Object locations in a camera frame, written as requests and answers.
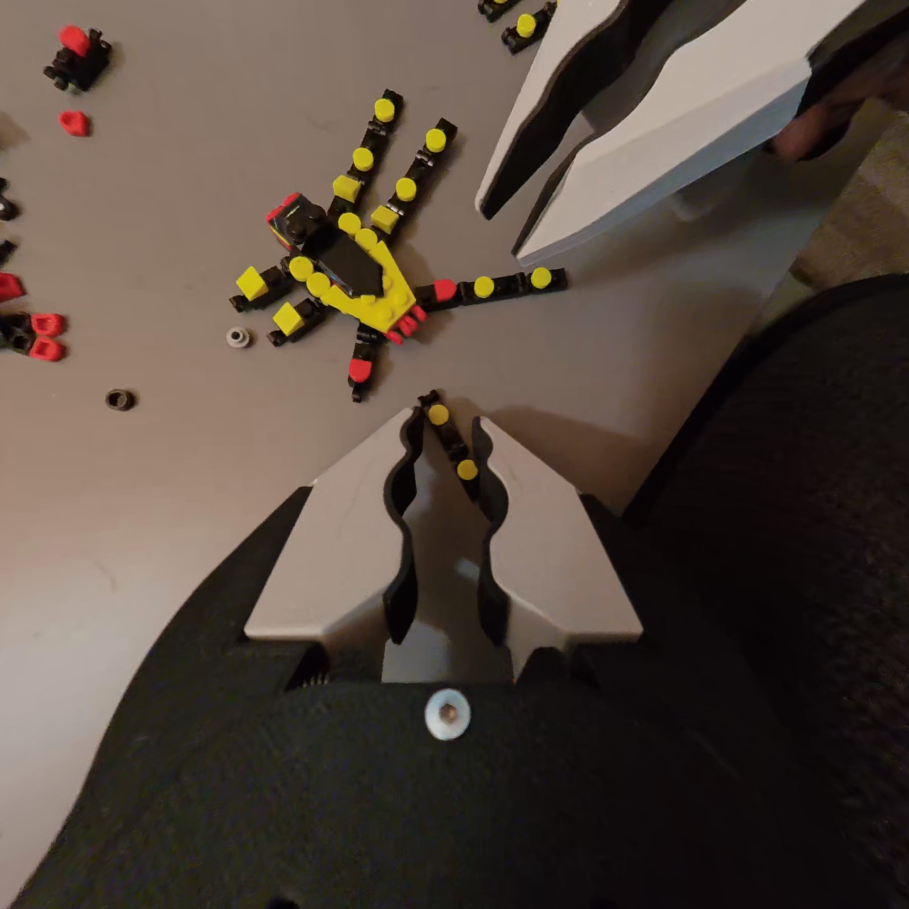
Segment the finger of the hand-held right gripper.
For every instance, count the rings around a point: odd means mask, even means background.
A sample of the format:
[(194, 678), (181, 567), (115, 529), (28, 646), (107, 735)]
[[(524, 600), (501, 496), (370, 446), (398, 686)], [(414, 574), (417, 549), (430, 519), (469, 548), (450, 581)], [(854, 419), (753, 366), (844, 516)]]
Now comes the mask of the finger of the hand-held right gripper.
[(514, 247), (524, 266), (617, 228), (794, 118), (809, 55), (862, 2), (742, 2), (676, 50), (641, 103), (552, 175)]
[(741, 1), (561, 2), (539, 44), (475, 201), (494, 218), (584, 116), (595, 136), (628, 117), (673, 53)]

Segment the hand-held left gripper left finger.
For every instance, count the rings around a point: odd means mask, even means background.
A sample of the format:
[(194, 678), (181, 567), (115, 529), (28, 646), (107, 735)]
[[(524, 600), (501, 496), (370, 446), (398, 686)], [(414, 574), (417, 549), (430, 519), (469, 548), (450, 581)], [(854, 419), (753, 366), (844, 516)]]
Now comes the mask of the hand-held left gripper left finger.
[(256, 641), (315, 642), (331, 663), (357, 657), (382, 677), (388, 642), (414, 619), (411, 530), (415, 462), (424, 415), (406, 407), (319, 475), (268, 575), (244, 634)]

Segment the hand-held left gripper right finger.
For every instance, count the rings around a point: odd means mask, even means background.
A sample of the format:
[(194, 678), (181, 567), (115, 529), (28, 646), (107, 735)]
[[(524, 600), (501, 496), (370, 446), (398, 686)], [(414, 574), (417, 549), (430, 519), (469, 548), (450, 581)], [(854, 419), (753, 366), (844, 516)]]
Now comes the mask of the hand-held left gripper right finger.
[(631, 643), (643, 628), (574, 484), (490, 418), (472, 421), (483, 540), (478, 613), (518, 678), (538, 650)]

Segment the yellow black lego spider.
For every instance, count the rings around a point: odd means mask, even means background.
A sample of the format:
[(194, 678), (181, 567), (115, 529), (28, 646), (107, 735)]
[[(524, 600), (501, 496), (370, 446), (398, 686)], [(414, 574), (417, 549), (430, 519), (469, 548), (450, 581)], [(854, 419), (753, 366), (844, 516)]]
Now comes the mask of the yellow black lego spider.
[(448, 153), (457, 127), (444, 118), (425, 140), (392, 197), (368, 220), (359, 204), (371, 186), (404, 109), (404, 99), (386, 89), (374, 102), (372, 116), (347, 170), (333, 181), (328, 207), (300, 192), (291, 193), (266, 217), (284, 255), (263, 271), (250, 267), (236, 280), (233, 310), (254, 312), (277, 305), (273, 347), (297, 343), (333, 312), (357, 323), (356, 342), (347, 370), (351, 398), (360, 403), (370, 392), (374, 365), (386, 344), (402, 346), (427, 317), (464, 306), (561, 293), (569, 287), (562, 268), (536, 267), (507, 276), (471, 281), (438, 279), (413, 287), (392, 254), (392, 242), (420, 201)]

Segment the pile of loose lego pieces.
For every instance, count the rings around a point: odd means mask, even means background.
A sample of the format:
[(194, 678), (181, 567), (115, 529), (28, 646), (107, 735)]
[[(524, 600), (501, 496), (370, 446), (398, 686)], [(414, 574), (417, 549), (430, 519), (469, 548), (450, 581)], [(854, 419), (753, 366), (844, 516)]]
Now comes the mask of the pile of loose lego pieces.
[(17, 243), (2, 237), (1, 242), (1, 349), (42, 362), (59, 362), (67, 354), (60, 341), (67, 328), (61, 313), (15, 311), (8, 307), (25, 297), (22, 280), (6, 270)]

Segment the small black red lego assembly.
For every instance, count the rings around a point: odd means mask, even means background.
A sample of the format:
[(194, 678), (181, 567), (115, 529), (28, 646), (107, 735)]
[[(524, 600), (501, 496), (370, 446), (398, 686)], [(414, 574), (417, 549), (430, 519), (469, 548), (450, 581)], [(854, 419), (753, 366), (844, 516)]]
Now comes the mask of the small black red lego assembly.
[(113, 46), (96, 28), (67, 25), (58, 33), (60, 47), (43, 74), (62, 92), (84, 94), (106, 72)]

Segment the person's right hand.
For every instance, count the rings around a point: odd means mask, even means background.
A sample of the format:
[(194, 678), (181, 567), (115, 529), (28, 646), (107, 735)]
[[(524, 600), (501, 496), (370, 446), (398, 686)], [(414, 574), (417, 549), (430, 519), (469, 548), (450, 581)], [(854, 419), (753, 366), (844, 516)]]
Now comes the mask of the person's right hand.
[(858, 67), (779, 131), (769, 142), (770, 150), (789, 164), (820, 156), (844, 136), (869, 100), (907, 114), (907, 49), (899, 55), (881, 53)]

